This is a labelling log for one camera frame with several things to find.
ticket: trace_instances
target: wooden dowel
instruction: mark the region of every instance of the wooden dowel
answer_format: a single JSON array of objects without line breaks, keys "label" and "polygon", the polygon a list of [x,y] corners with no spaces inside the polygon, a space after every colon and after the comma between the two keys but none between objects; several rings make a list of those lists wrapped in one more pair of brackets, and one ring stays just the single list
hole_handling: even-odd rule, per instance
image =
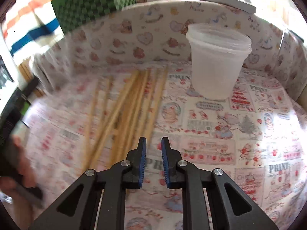
[{"label": "wooden dowel", "polygon": [[131,106],[129,106],[129,114],[128,114],[126,121],[124,122],[123,132],[121,132],[122,133],[121,141],[119,142],[119,146],[118,146],[119,149],[117,151],[115,163],[125,159],[127,156],[127,153],[126,153],[127,152],[127,140],[129,138],[129,133],[131,129],[132,117],[136,111],[138,97],[141,95],[142,82],[143,82],[144,76],[145,76],[145,71],[142,71],[139,79],[135,83],[134,89],[132,89],[131,91],[132,101],[129,102],[129,105]]},{"label": "wooden dowel", "polygon": [[137,147],[138,142],[139,142],[139,138],[141,136],[143,136],[145,123],[146,123],[147,116],[148,116],[148,111],[149,111],[150,106],[151,106],[151,97],[152,97],[154,90],[155,90],[155,87],[156,87],[158,72],[159,72],[159,70],[156,70],[154,77],[153,77],[153,80],[151,82],[151,87],[150,87],[149,93],[147,95],[147,98],[144,100],[144,105],[143,105],[143,108],[142,108],[141,117],[140,117],[140,120],[139,120],[139,123],[138,123],[137,130],[136,130],[135,135],[134,135],[133,144],[132,144],[132,146],[130,146],[130,148]]},{"label": "wooden dowel", "polygon": [[108,99],[109,99],[109,95],[110,95],[110,91],[111,91],[111,87],[112,87],[112,82],[113,82],[113,76],[110,76],[108,78],[107,84],[106,84],[106,90],[105,90],[105,94],[103,97],[103,101],[102,101],[102,106],[101,106],[101,116],[100,116],[100,120],[99,120],[99,126],[97,128],[97,132],[96,132],[96,136],[95,136],[95,140],[99,137],[99,132],[101,132],[101,129],[103,127],[103,120],[105,118],[105,114],[106,114],[106,107],[108,104]]},{"label": "wooden dowel", "polygon": [[93,116],[95,113],[96,103],[97,103],[97,97],[98,97],[98,91],[99,91],[99,84],[100,80],[98,79],[95,92],[93,94],[93,100],[91,105],[90,114],[87,117],[87,124],[85,126],[85,134],[84,134],[84,147],[83,147],[83,161],[82,161],[82,170],[85,169],[86,163],[88,161],[89,155],[91,153],[90,148],[90,135],[92,130],[92,122],[93,122]]},{"label": "wooden dowel", "polygon": [[142,86],[141,86],[140,91],[139,91],[139,97],[138,97],[137,105],[136,105],[136,108],[135,108],[135,111],[134,111],[134,114],[133,114],[130,131],[128,133],[128,139],[127,139],[127,144],[125,146],[124,155],[130,149],[137,147],[137,146],[132,146],[132,141],[133,141],[133,136],[134,136],[135,131],[136,131],[136,124],[138,122],[140,110],[142,108],[142,102],[143,102],[143,98],[144,98],[144,94],[145,94],[145,88],[146,88],[146,84],[148,82],[149,76],[150,76],[150,70],[146,70],[143,81],[142,81]]},{"label": "wooden dowel", "polygon": [[120,134],[118,134],[115,137],[115,140],[112,144],[111,157],[109,160],[108,167],[111,167],[113,164],[117,163],[117,159],[119,158],[119,155],[122,153],[122,148],[123,148],[123,144],[124,144],[126,132],[127,132],[127,126],[129,125],[129,115],[132,113],[131,103],[133,103],[133,97],[135,94],[135,87],[137,83],[138,83],[138,80],[134,83],[124,103],[124,109],[120,117],[119,126],[118,126],[118,131],[120,132]]},{"label": "wooden dowel", "polygon": [[158,86],[158,88],[155,92],[154,100],[153,100],[153,102],[154,102],[153,110],[150,114],[150,117],[149,117],[149,120],[148,120],[148,123],[147,123],[147,127],[146,127],[146,130],[145,130],[144,136],[146,138],[146,143],[147,143],[148,147],[150,146],[151,135],[152,135],[152,132],[153,132],[153,129],[154,129],[154,124],[156,122],[156,117],[157,117],[158,109],[159,109],[159,106],[160,106],[160,103],[161,103],[161,97],[162,97],[162,93],[163,93],[163,90],[164,90],[165,82],[167,80],[167,73],[168,73],[168,67],[166,67],[164,69],[162,79],[159,82],[159,86]]},{"label": "wooden dowel", "polygon": [[119,94],[119,97],[116,101],[116,104],[113,107],[112,112],[110,113],[108,119],[105,121],[102,127],[102,131],[100,132],[101,134],[100,137],[98,138],[98,141],[95,142],[94,148],[93,148],[93,156],[90,159],[90,164],[88,167],[96,168],[97,161],[101,155],[102,149],[104,147],[105,141],[107,137],[109,136],[111,130],[113,129],[113,125],[119,115],[119,112],[122,108],[122,105],[129,94],[135,80],[137,79],[139,75],[139,71],[135,70],[133,74],[131,75],[128,83],[125,85],[124,89],[122,92]]}]

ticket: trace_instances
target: black tool handle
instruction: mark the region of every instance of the black tool handle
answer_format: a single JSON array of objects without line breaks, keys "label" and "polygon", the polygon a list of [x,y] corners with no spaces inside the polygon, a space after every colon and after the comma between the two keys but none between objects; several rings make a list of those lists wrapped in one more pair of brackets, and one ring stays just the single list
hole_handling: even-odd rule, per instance
[{"label": "black tool handle", "polygon": [[0,176],[9,176],[13,178],[16,183],[16,191],[24,196],[29,202],[35,204],[38,208],[42,208],[43,192],[39,187],[26,188],[22,184],[23,176],[18,173],[9,161],[0,153]]},{"label": "black tool handle", "polygon": [[182,170],[187,178],[186,187],[182,189],[183,229],[209,230],[209,219],[200,170],[189,162],[183,167],[177,163],[177,168]]}]

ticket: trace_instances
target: translucent plastic cup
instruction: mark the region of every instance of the translucent plastic cup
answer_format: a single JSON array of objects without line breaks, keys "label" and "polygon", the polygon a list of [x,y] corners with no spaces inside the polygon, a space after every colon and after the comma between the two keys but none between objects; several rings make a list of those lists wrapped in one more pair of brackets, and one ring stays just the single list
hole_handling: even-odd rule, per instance
[{"label": "translucent plastic cup", "polygon": [[251,39],[234,29],[210,24],[190,24],[186,37],[192,52],[192,85],[209,99],[231,95]]}]

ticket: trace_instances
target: finger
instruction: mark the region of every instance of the finger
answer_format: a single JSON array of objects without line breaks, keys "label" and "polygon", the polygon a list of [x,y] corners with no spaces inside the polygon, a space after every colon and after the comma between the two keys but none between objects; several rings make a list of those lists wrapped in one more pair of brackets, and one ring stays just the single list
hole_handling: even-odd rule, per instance
[{"label": "finger", "polygon": [[0,177],[0,189],[3,190],[10,190],[16,187],[16,182],[7,176]]},{"label": "finger", "polygon": [[31,168],[29,169],[27,174],[23,177],[22,184],[26,188],[32,188],[36,186],[36,177]]},{"label": "finger", "polygon": [[18,147],[18,148],[22,148],[22,144],[21,144],[21,139],[19,136],[17,135],[12,135],[12,140],[13,140],[13,143]]},{"label": "finger", "polygon": [[16,182],[10,177],[0,177],[0,189],[8,196],[15,196]]},{"label": "finger", "polygon": [[20,158],[18,172],[19,174],[23,175],[22,184],[25,187],[35,187],[36,177],[30,165],[29,159],[27,159],[25,156],[21,156]]},{"label": "finger", "polygon": [[21,154],[19,157],[19,165],[18,165],[18,173],[21,175],[26,175],[29,170],[30,161],[25,157],[25,155]]}]

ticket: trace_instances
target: patterned paper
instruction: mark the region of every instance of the patterned paper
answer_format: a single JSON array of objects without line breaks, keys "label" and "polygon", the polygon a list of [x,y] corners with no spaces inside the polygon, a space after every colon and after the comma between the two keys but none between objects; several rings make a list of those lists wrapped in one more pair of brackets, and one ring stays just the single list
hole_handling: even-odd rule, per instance
[{"label": "patterned paper", "polygon": [[[32,138],[27,151],[37,180],[47,194],[44,206],[50,205],[79,176],[84,128],[97,78],[114,76],[108,113],[135,68],[151,68],[153,75],[156,68],[168,65],[168,79],[150,146],[148,144],[143,189],[127,195],[126,228],[165,229],[169,226],[179,230],[182,226],[181,191],[168,190],[163,179],[161,138],[168,136],[171,146],[179,150],[184,159],[207,170],[222,168],[284,230],[293,222],[307,197],[303,193],[307,179],[306,141],[301,132],[306,129],[307,116],[296,104],[292,105],[281,82],[268,74],[281,36],[276,35],[278,30],[273,26],[266,26],[266,22],[249,18],[243,12],[240,16],[246,16],[252,27],[232,21],[230,15],[234,12],[225,6],[216,5],[213,9],[217,12],[210,8],[210,23],[236,25],[252,38],[253,52],[245,60],[246,66],[266,71],[242,68],[231,96],[225,100],[210,100],[197,93],[191,84],[190,49],[185,38],[188,24],[205,20],[193,14],[202,13],[207,3],[201,2],[199,7],[197,3],[179,3],[182,7],[177,2],[158,3],[103,18],[98,24],[89,24],[67,36],[58,43],[60,50],[53,48],[36,59],[53,89],[62,89],[38,100],[26,115]],[[131,22],[131,28],[123,26],[125,20]],[[273,37],[262,36],[261,40],[257,38],[259,30],[272,32]],[[73,78],[79,73],[85,74]],[[97,104],[92,138],[102,113],[99,105],[101,103]],[[107,168],[111,146],[110,137],[97,170]],[[285,167],[285,163],[288,168],[283,171],[281,186],[279,171],[274,169],[279,164]]]}]

